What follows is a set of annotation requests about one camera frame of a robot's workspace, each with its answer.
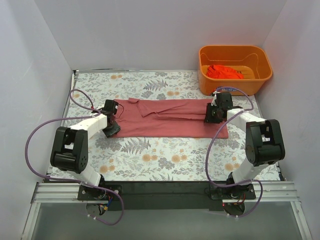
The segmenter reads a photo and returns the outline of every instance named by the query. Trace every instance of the orange basket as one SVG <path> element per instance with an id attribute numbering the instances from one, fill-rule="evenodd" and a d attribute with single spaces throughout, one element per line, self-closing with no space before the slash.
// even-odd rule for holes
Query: orange basket
<path id="1" fill-rule="evenodd" d="M 206 75 L 212 64 L 231 67 L 244 79 L 215 79 Z M 199 51 L 198 79 L 204 95 L 210 95 L 218 87 L 234 87 L 248 95 L 258 92 L 272 76 L 272 69 L 265 51 L 252 45 L 207 45 Z M 243 95 L 239 91 L 224 88 L 232 95 Z"/>

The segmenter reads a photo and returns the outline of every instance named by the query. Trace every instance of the white panel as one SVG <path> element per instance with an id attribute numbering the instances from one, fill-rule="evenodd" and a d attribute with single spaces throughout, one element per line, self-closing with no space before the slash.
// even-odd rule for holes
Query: white panel
<path id="1" fill-rule="evenodd" d="M 286 157 L 313 239 L 320 239 L 320 2 L 288 0 L 264 43 L 273 79 L 258 93 L 263 116 L 281 125 Z"/>
<path id="2" fill-rule="evenodd" d="M 0 29 L 0 239 L 17 240 L 40 180 L 25 163 L 25 143 L 37 125 L 62 115 L 72 71 L 34 0 L 0 0 Z M 31 143 L 30 159 L 42 173 L 58 125 Z"/>
<path id="3" fill-rule="evenodd" d="M 72 69 L 197 69 L 209 44 L 261 46 L 286 0 L 35 0 Z"/>

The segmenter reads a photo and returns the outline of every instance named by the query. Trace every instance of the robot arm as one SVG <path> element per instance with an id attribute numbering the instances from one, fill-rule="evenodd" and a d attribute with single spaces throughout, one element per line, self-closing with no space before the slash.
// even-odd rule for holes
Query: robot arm
<path id="1" fill-rule="evenodd" d="M 234 119 L 233 116 L 243 112 Z M 245 132 L 246 158 L 238 169 L 230 174 L 228 183 L 254 179 L 263 169 L 285 157 L 285 147 L 279 122 L 253 116 L 239 106 L 233 106 L 229 92 L 214 93 L 212 103 L 206 108 L 206 123 L 230 123 Z"/>
<path id="2" fill-rule="evenodd" d="M 59 127 L 56 130 L 50 163 L 62 171 L 67 171 L 76 179 L 98 186 L 102 176 L 88 165 L 88 140 L 100 130 L 107 137 L 120 131 L 114 115 L 118 110 L 118 103 L 106 100 L 101 114 L 85 119 L 70 127 Z"/>
<path id="3" fill-rule="evenodd" d="M 227 120 L 242 109 L 227 111 Z M 285 147 L 277 120 L 266 120 L 243 112 L 230 121 L 245 134 L 246 158 L 231 177 L 234 183 L 254 179 L 263 169 L 284 159 Z"/>

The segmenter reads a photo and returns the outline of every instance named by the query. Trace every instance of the floral tablecloth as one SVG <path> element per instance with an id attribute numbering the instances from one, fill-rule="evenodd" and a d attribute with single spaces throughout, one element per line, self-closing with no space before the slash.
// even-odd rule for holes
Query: floral tablecloth
<path id="1" fill-rule="evenodd" d="M 95 107 L 106 99 L 203 99 L 198 87 L 196 71 L 129 71 L 116 73 L 80 73 L 75 88 L 85 91 Z M 89 106 L 81 93 L 74 98 Z M 251 113 L 260 117 L 254 96 Z M 232 98 L 235 106 L 248 108 L 244 96 Z M 87 116 L 89 112 L 70 103 L 67 116 Z M 68 120 L 65 126 L 75 124 Z M 209 172 L 213 180 L 224 181 L 245 159 L 245 133 L 228 124 L 228 139 L 217 139 L 209 158 Z M 126 137 L 106 138 L 95 134 L 88 143 L 89 164 L 107 181 L 205 181 L 205 156 L 209 138 Z M 53 167 L 51 176 L 72 178 Z M 260 180 L 280 180 L 277 167 L 269 166 L 257 176 Z"/>

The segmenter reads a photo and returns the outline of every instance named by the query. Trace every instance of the wire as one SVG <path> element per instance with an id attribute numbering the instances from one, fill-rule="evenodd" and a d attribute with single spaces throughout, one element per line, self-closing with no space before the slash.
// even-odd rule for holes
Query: wire
<path id="1" fill-rule="evenodd" d="M 244 94 L 247 99 L 249 100 L 250 104 L 251 104 L 251 108 L 247 108 L 247 109 L 244 109 L 244 111 L 250 111 L 250 110 L 253 110 L 254 109 L 254 103 L 252 102 L 252 100 L 249 98 L 249 96 L 242 90 L 238 89 L 238 88 L 235 88 L 235 87 L 231 87 L 231 86 L 228 86 L 228 87 L 218 87 L 216 89 L 216 91 L 218 90 L 221 90 L 223 88 L 229 88 L 229 89 L 234 89 L 236 91 L 239 91 L 241 92 L 242 94 Z M 205 156 L 205 174 L 206 174 L 206 177 L 209 181 L 210 184 L 218 187 L 218 188 L 230 188 L 230 187 L 234 187 L 234 186 L 238 186 L 238 185 L 241 185 L 241 184 L 245 184 L 245 183 L 251 183 L 251 182 L 258 182 L 260 187 L 261 187 L 261 192 L 260 192 L 260 196 L 256 202 L 256 204 L 245 214 L 242 214 L 240 216 L 234 216 L 234 215 L 230 215 L 234 218 L 242 218 L 242 217 L 245 217 L 247 215 L 249 215 L 250 213 L 252 213 L 256 207 L 258 206 L 258 204 L 260 203 L 261 201 L 261 198 L 262 198 L 262 194 L 263 194 L 263 191 L 264 191 L 264 188 L 262 186 L 262 183 L 261 181 L 259 180 L 256 180 L 256 179 L 249 179 L 249 180 L 243 180 L 243 181 L 240 181 L 240 182 L 237 182 L 237 183 L 233 183 L 233 184 L 227 184 L 227 185 L 224 185 L 224 184 L 217 184 L 215 183 L 214 181 L 212 181 L 212 179 L 210 178 L 210 175 L 209 175 L 209 169 L 208 169 L 208 165 L 209 165 L 209 154 L 210 154 L 210 150 L 211 150 L 211 147 L 212 145 L 214 144 L 218 134 L 221 132 L 221 130 L 230 122 L 232 121 L 233 119 L 235 119 L 237 116 L 239 116 L 240 114 L 242 114 L 244 111 L 240 111 L 240 112 L 237 112 L 234 116 L 232 116 L 230 119 L 228 119 L 227 121 L 225 121 L 221 126 L 220 128 L 218 129 L 218 131 L 215 133 L 214 137 L 212 138 L 210 144 L 209 144 L 209 147 L 208 147 L 208 150 L 206 152 L 206 156 Z"/>
<path id="2" fill-rule="evenodd" d="M 243 204 L 243 203 L 245 202 L 245 200 L 246 200 L 246 194 L 244 193 L 244 194 L 243 194 L 243 200 L 242 200 L 242 202 L 240 202 L 239 204 Z"/>
<path id="3" fill-rule="evenodd" d="M 80 103 L 76 102 L 76 101 L 74 100 L 74 98 L 72 97 L 72 93 L 73 93 L 73 92 L 80 92 L 80 93 L 82 93 L 82 94 L 89 100 L 89 102 L 91 103 L 91 108 L 87 108 L 86 106 L 83 106 L 83 105 L 81 105 Z M 70 93 L 69 93 L 69 97 L 70 97 L 71 101 L 72 101 L 75 105 L 79 106 L 80 108 L 87 109 L 87 110 L 90 110 L 90 111 L 91 111 L 92 109 L 94 109 L 94 103 L 92 102 L 91 98 L 88 96 L 88 94 L 86 94 L 84 91 L 82 91 L 82 90 L 80 90 L 80 89 L 72 89 L 72 90 L 70 91 Z"/>
<path id="4" fill-rule="evenodd" d="M 90 100 L 90 103 L 91 103 L 93 109 L 77 103 L 77 102 L 73 99 L 73 97 L 72 97 L 72 93 L 75 92 L 75 91 L 78 91 L 78 92 L 83 93 L 83 94 L 86 96 L 86 98 L 88 98 L 88 99 L 90 100 L 89 96 L 88 96 L 85 92 L 83 92 L 83 91 L 81 91 L 81 90 L 79 90 L 79 89 L 72 89 L 72 90 L 69 92 L 69 97 L 70 97 L 71 101 L 73 101 L 77 106 L 79 106 L 79 107 L 81 107 L 81 108 L 83 108 L 83 109 L 90 110 L 90 111 L 92 111 L 92 110 L 97 111 L 98 113 L 95 114 L 94 117 L 97 117 L 97 116 L 99 116 L 99 115 L 101 114 L 101 111 L 100 111 L 100 110 L 95 109 L 95 108 L 93 107 L 93 103 L 92 103 L 91 100 Z M 35 175 L 37 175 L 38 177 L 40 177 L 40 178 L 48 179 L 48 180 L 54 180 L 54 181 L 75 182 L 75 183 L 79 183 L 79 184 L 84 185 L 84 186 L 88 186 L 88 187 L 91 187 L 91 188 L 99 189 L 99 190 L 106 191 L 106 192 L 108 192 L 108 193 L 114 194 L 117 198 L 119 198 L 120 203 L 121 203 L 121 214 L 120 214 L 119 218 L 118 218 L 115 222 L 111 222 L 111 223 L 110 223 L 110 222 L 107 222 L 107 221 L 105 221 L 105 220 L 103 220 L 103 219 L 100 219 L 100 218 L 98 218 L 98 217 L 95 217 L 94 215 L 88 214 L 88 216 L 90 216 L 90 217 L 92 217 L 92 218 L 95 218 L 95 219 L 98 220 L 99 222 L 102 222 L 102 223 L 104 223 L 104 224 L 106 224 L 106 225 L 109 225 L 109 226 L 113 226 L 113 225 L 116 225 L 117 223 L 120 222 L 120 220 L 122 219 L 122 217 L 123 217 L 123 215 L 124 215 L 124 212 L 125 212 L 124 201 L 123 201 L 123 199 L 121 198 L 121 196 L 120 196 L 118 193 L 116 193 L 116 192 L 114 192 L 114 191 L 112 191 L 112 190 L 110 190 L 110 189 L 108 189 L 108 188 L 104 188 L 104 187 L 100 187 L 100 186 L 95 186 L 95 185 L 92 185 L 92 184 L 90 184 L 90 183 L 83 183 L 82 181 L 77 180 L 77 179 L 56 178 L 56 177 L 50 177 L 50 176 L 43 175 L 43 174 L 37 172 L 37 171 L 31 166 L 30 160 L 29 160 L 28 149 L 29 149 L 29 144 L 30 144 L 31 138 L 33 137 L 33 135 L 34 135 L 40 128 L 42 128 L 43 126 L 45 126 L 45 125 L 47 125 L 47 124 L 53 123 L 53 122 L 64 121 L 64 120 L 90 119 L 90 118 L 92 118 L 92 116 L 61 117 L 61 118 L 55 118 L 55 119 L 52 119 L 52 120 L 48 120 L 48 121 L 40 124 L 39 126 L 37 126 L 37 127 L 30 133 L 29 137 L 28 137 L 27 140 L 26 140 L 25 147 L 24 147 L 24 158 L 25 158 L 26 165 L 28 166 L 28 168 L 30 169 L 30 171 L 31 171 L 33 174 L 35 174 Z"/>
<path id="5" fill-rule="evenodd" d="M 100 198 L 94 197 L 94 199 L 95 200 L 101 200 L 106 196 L 106 194 L 107 194 L 107 191 L 104 191 L 104 195 L 102 197 L 100 197 Z"/>
<path id="6" fill-rule="evenodd" d="M 107 207 L 109 207 L 110 206 L 110 204 L 111 204 L 111 202 L 112 202 L 112 197 L 111 197 L 111 199 L 110 199 L 110 201 L 108 202 L 108 204 L 106 205 Z"/>
<path id="7" fill-rule="evenodd" d="M 125 111 L 125 107 L 122 105 L 122 104 L 120 104 L 120 103 L 118 103 L 121 107 L 122 107 L 122 112 L 121 112 L 121 114 L 118 116 L 118 117 L 114 117 L 115 119 L 119 119 L 120 117 L 121 117 L 121 115 L 124 113 L 124 111 Z"/>

